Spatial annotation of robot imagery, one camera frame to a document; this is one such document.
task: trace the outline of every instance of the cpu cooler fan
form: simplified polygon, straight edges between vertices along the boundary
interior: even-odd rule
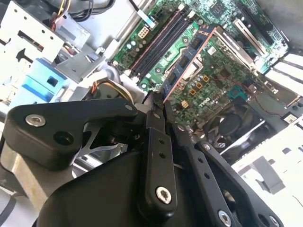
[[[209,120],[203,131],[209,143],[229,162],[238,160],[271,134],[271,127],[241,97]]]

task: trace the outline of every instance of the yellow wire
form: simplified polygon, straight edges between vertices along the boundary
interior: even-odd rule
[[[129,91],[125,87],[121,86],[120,84],[118,84],[118,83],[116,83],[116,82],[114,82],[114,81],[112,81],[110,79],[109,79],[109,81],[111,83],[113,83],[115,86],[117,86],[118,88],[120,88],[121,90],[123,90],[127,94],[127,96],[129,96],[129,100],[134,104],[134,100],[132,98],[131,93],[129,93]]]
[[[61,12],[63,11],[64,2],[65,2],[65,0],[62,0],[61,5],[60,5],[60,8],[59,8],[59,12],[58,12],[57,16],[60,16],[60,15],[61,15]]]
[[[67,2],[67,7],[66,7],[66,10],[65,10],[65,12],[67,12],[69,9],[70,9],[70,6],[71,6],[71,0],[67,0],[68,2]],[[62,0],[62,3],[61,3],[61,6],[60,6],[60,9],[59,9],[59,12],[58,12],[58,15],[57,15],[57,18],[56,18],[56,20],[55,20],[55,24],[61,19],[61,17],[63,17],[63,15],[64,15],[64,8],[63,8],[63,6],[64,6],[64,2],[65,2],[65,0]]]
[[[105,82],[103,83],[111,88],[113,88],[116,92],[118,92],[121,96],[123,96],[123,98],[127,99],[127,100],[130,100],[129,98],[127,98],[121,91],[119,91],[116,87],[114,87],[113,85],[111,85],[110,83],[108,82]]]

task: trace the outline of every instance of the green circuit board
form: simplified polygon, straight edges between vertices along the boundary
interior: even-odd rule
[[[200,24],[216,23],[222,25],[236,42],[250,56],[253,56],[254,48],[232,23],[234,15],[241,13],[235,3],[236,1],[158,0],[149,13],[151,18],[157,18],[161,14],[161,20],[158,21],[158,25],[154,30],[150,30],[146,37],[142,39],[139,37],[139,34],[146,24],[141,22],[130,35],[129,40],[121,47],[119,53],[114,57],[115,65],[120,70],[128,70],[181,3],[189,6],[196,13],[193,17],[194,22],[170,47],[150,72],[144,75],[138,82],[138,86],[142,90],[159,90],[167,76],[169,68],[181,56],[182,50],[190,43]],[[271,24],[254,0],[238,1],[245,4],[259,25],[266,27]],[[258,71],[263,73],[287,52],[288,47],[285,44],[283,36],[275,27],[271,27],[270,31],[267,32],[273,40],[272,45],[269,45],[258,34],[256,29],[252,28],[251,32],[265,47],[267,52],[266,55],[255,58]],[[200,61],[203,66],[199,69],[198,73],[190,77],[190,80],[183,87],[177,86],[169,98],[177,121],[183,122],[195,129],[201,129],[205,122],[223,109],[234,97],[242,96],[244,99],[247,98],[246,91],[243,87],[238,86],[238,84],[243,84],[248,80],[255,84],[259,83],[255,75],[226,53],[220,45],[219,40],[214,36],[201,51]]]

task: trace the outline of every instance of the silver screw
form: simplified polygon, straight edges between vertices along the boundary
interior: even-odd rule
[[[126,109],[133,110],[133,108],[130,105],[125,105]]]
[[[270,220],[274,223],[274,225],[276,227],[280,227],[279,222],[277,222],[277,220],[273,217],[273,216],[269,216]]]
[[[157,115],[156,113],[153,114],[156,118],[160,119],[160,116]]]
[[[184,131],[184,130],[185,130],[185,129],[183,128],[182,125],[178,125],[178,129],[179,129],[180,131]]]
[[[231,227],[232,226],[232,220],[228,216],[227,213],[225,213],[223,210],[220,210],[218,212],[218,215],[219,215],[219,219],[223,222],[223,224],[225,224],[225,226],[227,226],[227,227]]]
[[[170,194],[169,190],[167,190],[166,188],[158,187],[156,189],[156,194],[157,194],[158,199],[161,202],[163,202],[165,204],[169,204],[171,202],[171,194]]]
[[[46,120],[43,116],[37,114],[31,114],[25,118],[25,121],[34,127],[42,127],[46,124]]]
[[[206,149],[206,150],[210,150],[210,146],[208,144],[203,144],[203,147]]]

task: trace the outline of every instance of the motherboard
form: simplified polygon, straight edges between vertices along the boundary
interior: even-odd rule
[[[158,0],[149,17],[156,27],[141,22],[113,59],[144,91],[160,90],[201,26],[216,26],[169,96],[177,121],[193,131],[237,97],[261,91],[259,75],[288,50],[253,0]]]

